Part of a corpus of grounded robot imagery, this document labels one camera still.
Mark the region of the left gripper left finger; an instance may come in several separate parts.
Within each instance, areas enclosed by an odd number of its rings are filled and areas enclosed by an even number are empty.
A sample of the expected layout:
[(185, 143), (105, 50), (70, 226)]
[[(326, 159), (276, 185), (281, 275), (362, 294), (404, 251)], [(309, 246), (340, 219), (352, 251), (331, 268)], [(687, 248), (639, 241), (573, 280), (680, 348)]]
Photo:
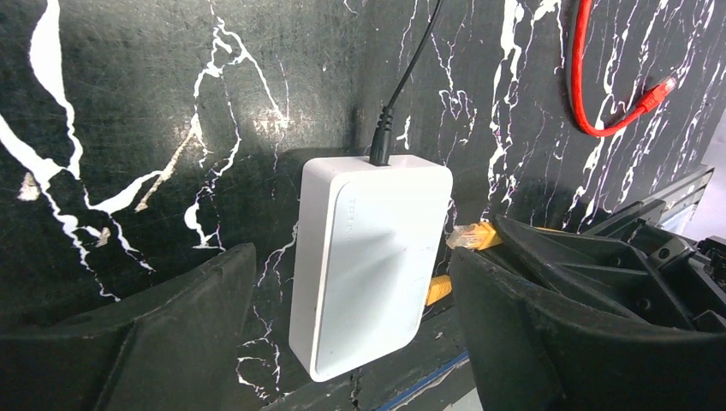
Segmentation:
[(255, 272), (241, 244), (115, 304), (3, 333), (2, 409), (222, 409)]

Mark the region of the white network switch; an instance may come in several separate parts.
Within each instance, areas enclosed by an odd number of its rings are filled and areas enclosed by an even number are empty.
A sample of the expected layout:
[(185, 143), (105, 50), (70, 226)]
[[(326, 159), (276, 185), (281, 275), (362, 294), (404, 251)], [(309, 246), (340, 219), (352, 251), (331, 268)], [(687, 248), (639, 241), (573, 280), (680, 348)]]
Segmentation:
[(448, 168), (409, 154), (304, 164), (289, 346), (313, 381), (414, 339), (452, 187)]

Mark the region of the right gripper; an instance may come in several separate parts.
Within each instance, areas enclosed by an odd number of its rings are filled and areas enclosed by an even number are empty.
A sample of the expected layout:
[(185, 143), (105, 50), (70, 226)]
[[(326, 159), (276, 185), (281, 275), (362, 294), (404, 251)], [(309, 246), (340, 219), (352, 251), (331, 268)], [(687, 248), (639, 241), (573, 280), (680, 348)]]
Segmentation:
[(539, 229), (496, 216), (505, 246), (539, 283), (582, 305), (681, 330), (725, 328), (725, 241), (688, 240), (659, 220), (666, 203), (637, 201), (584, 230)]

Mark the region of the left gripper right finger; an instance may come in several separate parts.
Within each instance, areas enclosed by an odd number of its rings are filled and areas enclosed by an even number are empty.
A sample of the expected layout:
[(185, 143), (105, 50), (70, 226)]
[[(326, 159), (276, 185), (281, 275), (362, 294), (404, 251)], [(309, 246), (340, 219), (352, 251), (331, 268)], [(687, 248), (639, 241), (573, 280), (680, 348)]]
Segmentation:
[(722, 410), (725, 336), (625, 319), (456, 249), (455, 305), (486, 410)]

